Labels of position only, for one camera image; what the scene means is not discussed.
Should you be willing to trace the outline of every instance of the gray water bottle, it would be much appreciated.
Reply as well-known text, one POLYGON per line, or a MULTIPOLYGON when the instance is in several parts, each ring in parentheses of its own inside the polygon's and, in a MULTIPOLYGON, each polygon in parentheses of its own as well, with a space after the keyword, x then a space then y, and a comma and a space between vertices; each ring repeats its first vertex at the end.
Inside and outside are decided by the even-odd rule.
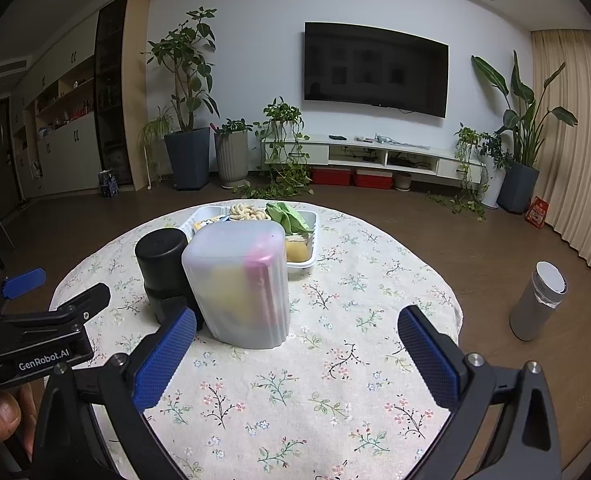
POLYGON ((566 293, 567 282, 560 271, 549 262, 538 262, 509 316, 515 336, 522 341, 536 337, 566 293))

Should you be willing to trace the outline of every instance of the black thermos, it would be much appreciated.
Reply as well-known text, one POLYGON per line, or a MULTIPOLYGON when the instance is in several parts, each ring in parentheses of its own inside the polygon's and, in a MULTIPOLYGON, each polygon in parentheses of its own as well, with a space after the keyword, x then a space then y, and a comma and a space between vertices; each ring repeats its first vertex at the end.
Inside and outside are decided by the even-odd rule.
POLYGON ((184 267, 182 252, 188 245, 186 235, 179 229, 164 228, 144 235, 135 246, 137 263, 144 277, 144 291, 155 312, 155 319, 165 320, 162 304, 168 298, 183 296, 195 313, 197 329, 204 325, 204 317, 197 306, 184 267))

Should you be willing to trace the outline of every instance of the blue gripper pad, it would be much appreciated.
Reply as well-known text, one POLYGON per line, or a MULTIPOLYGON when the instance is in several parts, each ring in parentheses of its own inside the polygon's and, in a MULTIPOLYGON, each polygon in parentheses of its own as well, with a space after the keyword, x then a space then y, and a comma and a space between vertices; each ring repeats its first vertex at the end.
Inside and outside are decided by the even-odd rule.
POLYGON ((435 403, 452 411, 460 399, 460 377, 434 340, 435 336, 448 336, 438 334, 424 317, 426 324, 435 333, 431 335, 419 322, 418 316, 424 317, 417 307, 410 306, 400 311, 398 316, 400 340, 418 367, 435 403))
POLYGON ((168 332, 134 375, 133 403, 140 413, 154 407, 195 338, 197 322, 189 308, 182 311, 168 332))
POLYGON ((14 300, 29 290, 44 285, 45 281, 46 272, 44 272, 44 269, 38 267, 37 269, 29 270, 24 274, 6 280, 2 286, 2 295, 8 300, 14 300))

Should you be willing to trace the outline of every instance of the black tv screen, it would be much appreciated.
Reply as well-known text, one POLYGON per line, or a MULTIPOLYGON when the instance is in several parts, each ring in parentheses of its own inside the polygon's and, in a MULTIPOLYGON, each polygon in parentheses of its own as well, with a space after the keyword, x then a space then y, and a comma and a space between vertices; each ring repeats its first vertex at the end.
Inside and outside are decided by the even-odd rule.
POLYGON ((449 47, 384 28, 306 23, 304 99, 447 112, 449 47))

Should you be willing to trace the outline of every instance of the round table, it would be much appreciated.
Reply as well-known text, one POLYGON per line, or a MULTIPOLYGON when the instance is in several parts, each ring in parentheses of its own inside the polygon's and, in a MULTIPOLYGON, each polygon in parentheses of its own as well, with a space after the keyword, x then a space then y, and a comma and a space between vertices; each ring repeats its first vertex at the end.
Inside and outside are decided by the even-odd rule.
MULTIPOLYGON (((237 202, 264 205, 264 201, 237 202)), ((435 270, 376 227, 307 203, 320 215, 319 255, 290 276, 291 326, 271 350, 246 350, 203 330, 159 404, 145 412, 189 479, 402 479, 447 420, 397 334, 417 304, 457 342, 463 315, 435 270)), ((143 224, 73 269, 51 309, 98 282, 109 306, 86 323, 101 365, 157 330, 134 256, 140 238, 179 226, 196 208, 143 224)), ((122 475, 135 478, 103 408, 98 420, 122 475)))

